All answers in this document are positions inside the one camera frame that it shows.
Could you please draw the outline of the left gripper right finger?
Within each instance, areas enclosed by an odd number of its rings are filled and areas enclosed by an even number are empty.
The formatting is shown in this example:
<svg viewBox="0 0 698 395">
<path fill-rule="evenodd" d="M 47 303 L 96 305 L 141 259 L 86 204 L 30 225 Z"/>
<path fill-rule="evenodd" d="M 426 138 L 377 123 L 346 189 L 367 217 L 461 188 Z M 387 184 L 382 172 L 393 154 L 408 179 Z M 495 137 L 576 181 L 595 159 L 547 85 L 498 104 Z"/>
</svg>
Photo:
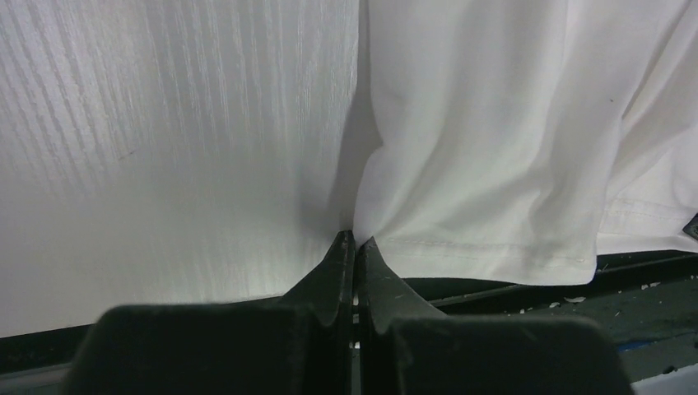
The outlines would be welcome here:
<svg viewBox="0 0 698 395">
<path fill-rule="evenodd" d="M 367 241 L 356 256 L 365 394 L 630 394 L 594 322 L 526 314 L 450 316 Z"/>
</svg>

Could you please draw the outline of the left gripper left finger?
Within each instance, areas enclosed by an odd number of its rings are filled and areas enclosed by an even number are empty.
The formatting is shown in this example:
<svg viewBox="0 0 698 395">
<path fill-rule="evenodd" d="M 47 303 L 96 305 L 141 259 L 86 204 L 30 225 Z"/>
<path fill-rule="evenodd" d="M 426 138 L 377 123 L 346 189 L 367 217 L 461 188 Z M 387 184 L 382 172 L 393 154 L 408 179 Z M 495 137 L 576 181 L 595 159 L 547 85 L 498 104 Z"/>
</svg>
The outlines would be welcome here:
<svg viewBox="0 0 698 395">
<path fill-rule="evenodd" d="M 348 394 L 356 245 L 268 302 L 124 305 L 90 329 L 64 394 Z"/>
</svg>

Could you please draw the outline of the white printed t-shirt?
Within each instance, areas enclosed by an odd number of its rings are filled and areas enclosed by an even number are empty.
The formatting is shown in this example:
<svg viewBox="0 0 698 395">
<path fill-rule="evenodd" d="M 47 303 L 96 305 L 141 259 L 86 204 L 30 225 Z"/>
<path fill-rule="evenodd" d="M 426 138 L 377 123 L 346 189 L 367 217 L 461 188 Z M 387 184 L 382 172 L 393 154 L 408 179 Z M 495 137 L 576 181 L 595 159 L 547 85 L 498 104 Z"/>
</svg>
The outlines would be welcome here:
<svg viewBox="0 0 698 395">
<path fill-rule="evenodd" d="M 694 251 L 694 1 L 370 1 L 354 231 L 403 277 L 591 281 Z"/>
</svg>

